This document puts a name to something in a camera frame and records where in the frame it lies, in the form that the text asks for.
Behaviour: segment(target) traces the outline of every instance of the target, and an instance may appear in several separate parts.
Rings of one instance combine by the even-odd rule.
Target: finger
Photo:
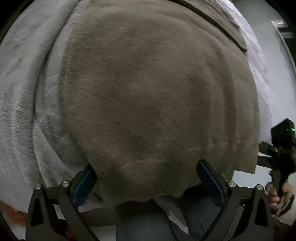
[[[282,186],[283,193],[291,193],[293,191],[293,186],[290,183],[284,183]]]
[[[275,188],[271,188],[268,193],[269,196],[277,197],[277,191]]]
[[[281,202],[281,199],[279,197],[268,197],[268,202],[269,203],[279,203]]]
[[[292,195],[293,194],[291,192],[284,194],[284,196],[283,196],[283,198],[284,198],[284,204],[287,204],[290,201]]]
[[[277,203],[271,203],[269,204],[270,209],[275,210],[279,208],[279,205]]]

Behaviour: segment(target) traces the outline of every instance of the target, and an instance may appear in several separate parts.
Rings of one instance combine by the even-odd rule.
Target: white wall
[[[296,123],[296,78],[285,46],[278,35],[272,20],[282,17],[264,0],[233,0],[232,3],[250,23],[262,48],[267,63],[267,76],[271,89],[277,98],[279,119],[291,119]],[[254,187],[271,181],[269,169],[257,166],[255,174],[235,171],[233,180],[240,186]],[[296,174],[289,182],[296,193]]]

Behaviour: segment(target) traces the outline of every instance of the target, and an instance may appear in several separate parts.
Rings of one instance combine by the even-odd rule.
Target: orange fabric
[[[18,224],[20,226],[26,226],[26,213],[18,211],[10,205],[6,205],[5,211],[13,223]]]

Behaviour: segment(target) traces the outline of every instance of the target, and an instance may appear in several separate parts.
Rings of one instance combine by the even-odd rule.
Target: sleeve
[[[279,210],[277,215],[273,215],[274,241],[283,240],[296,220],[296,202],[294,200],[295,195]]]

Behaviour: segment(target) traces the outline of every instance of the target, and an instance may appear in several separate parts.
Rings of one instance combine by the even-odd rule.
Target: blue jeans
[[[165,212],[150,200],[128,201],[115,207],[119,223],[117,241],[199,241],[206,233],[220,208],[216,207],[205,190],[199,185],[185,191],[182,197],[164,197],[182,212],[189,234],[170,221]],[[230,240],[238,225],[243,209],[240,208],[224,238]]]

